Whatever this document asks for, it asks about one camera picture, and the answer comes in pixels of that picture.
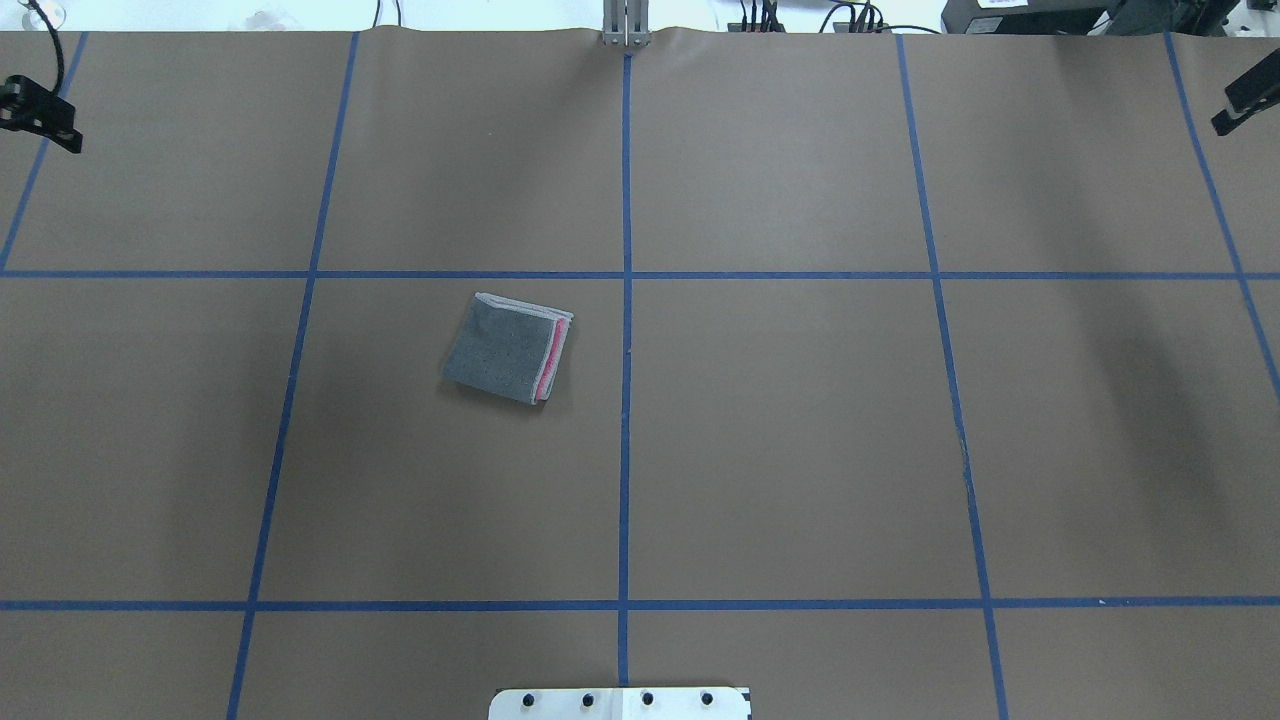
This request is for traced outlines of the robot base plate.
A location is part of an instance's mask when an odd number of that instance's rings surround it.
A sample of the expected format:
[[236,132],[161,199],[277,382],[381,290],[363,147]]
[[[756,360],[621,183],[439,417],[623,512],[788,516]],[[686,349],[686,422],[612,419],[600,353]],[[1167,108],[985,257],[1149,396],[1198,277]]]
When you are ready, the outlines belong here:
[[751,719],[748,688],[657,685],[498,691],[489,719]]

